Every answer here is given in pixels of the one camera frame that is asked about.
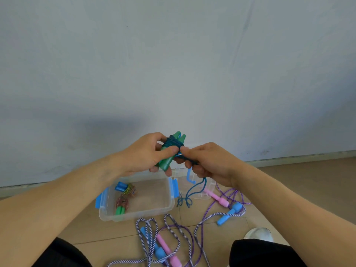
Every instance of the plastic storage box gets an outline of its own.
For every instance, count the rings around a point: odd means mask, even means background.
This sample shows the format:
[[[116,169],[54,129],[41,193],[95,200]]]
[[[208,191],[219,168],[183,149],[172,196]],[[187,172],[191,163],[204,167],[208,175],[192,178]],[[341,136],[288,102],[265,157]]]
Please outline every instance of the plastic storage box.
[[[176,172],[173,170],[173,179],[167,177],[164,171],[161,170],[155,173],[149,171],[140,172],[132,176],[119,178],[96,199],[96,207],[99,209],[100,219],[118,222],[167,213],[175,206],[174,198],[178,197],[179,193],[184,197],[189,188],[193,186],[192,183],[187,181],[187,172],[188,169],[186,168],[176,169]],[[192,171],[190,176],[197,182],[202,180]],[[115,186],[119,181],[131,183],[136,187],[136,195],[128,198],[127,211],[122,215],[115,214],[115,203],[121,195],[121,192],[115,190]],[[212,191],[215,184],[211,178],[207,178],[206,188],[208,190]],[[199,185],[195,190],[200,191],[201,189],[202,185]],[[201,193],[194,194],[191,198],[208,199],[210,196],[206,193]]]

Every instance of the wall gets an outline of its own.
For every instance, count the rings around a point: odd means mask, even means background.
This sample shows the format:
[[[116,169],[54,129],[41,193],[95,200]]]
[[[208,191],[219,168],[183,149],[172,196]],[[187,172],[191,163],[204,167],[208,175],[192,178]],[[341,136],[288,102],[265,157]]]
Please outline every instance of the wall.
[[[356,0],[1,0],[0,186],[154,131],[245,161],[356,149]]]

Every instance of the pink jump rope handle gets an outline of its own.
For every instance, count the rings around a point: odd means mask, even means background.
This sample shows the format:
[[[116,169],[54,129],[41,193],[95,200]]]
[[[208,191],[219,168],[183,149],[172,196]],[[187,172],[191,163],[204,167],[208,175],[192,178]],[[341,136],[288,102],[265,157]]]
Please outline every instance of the pink jump rope handle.
[[[204,192],[207,193],[209,196],[211,196],[212,198],[216,199],[217,202],[224,206],[224,207],[228,207],[229,206],[229,202],[222,198],[222,197],[219,197],[218,195],[214,194],[213,192],[211,192],[210,190],[207,190],[207,189],[204,189]]]
[[[167,255],[172,253],[171,249],[168,247],[168,245],[159,233],[157,234],[157,241],[160,243],[161,247]],[[176,255],[171,256],[169,258],[169,262],[171,263],[172,267],[182,267],[182,264]]]

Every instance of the sneaker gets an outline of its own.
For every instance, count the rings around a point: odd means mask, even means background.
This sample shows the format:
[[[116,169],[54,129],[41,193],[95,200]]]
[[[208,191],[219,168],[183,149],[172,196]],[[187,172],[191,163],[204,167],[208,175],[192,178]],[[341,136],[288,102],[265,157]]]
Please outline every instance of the sneaker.
[[[267,228],[254,228],[246,233],[244,239],[259,239],[262,241],[273,242],[273,237],[269,229]]]

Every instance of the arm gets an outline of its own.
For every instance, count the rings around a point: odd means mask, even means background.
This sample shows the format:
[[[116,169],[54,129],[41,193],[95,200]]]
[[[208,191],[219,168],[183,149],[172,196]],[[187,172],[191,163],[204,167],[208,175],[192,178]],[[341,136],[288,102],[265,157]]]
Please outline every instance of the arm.
[[[56,236],[119,176],[151,169],[178,152],[159,151],[161,133],[147,134],[122,152],[94,161],[41,187],[0,201],[0,262],[32,266]]]
[[[193,171],[243,192],[308,266],[356,266],[356,226],[300,197],[215,143],[182,154]]]

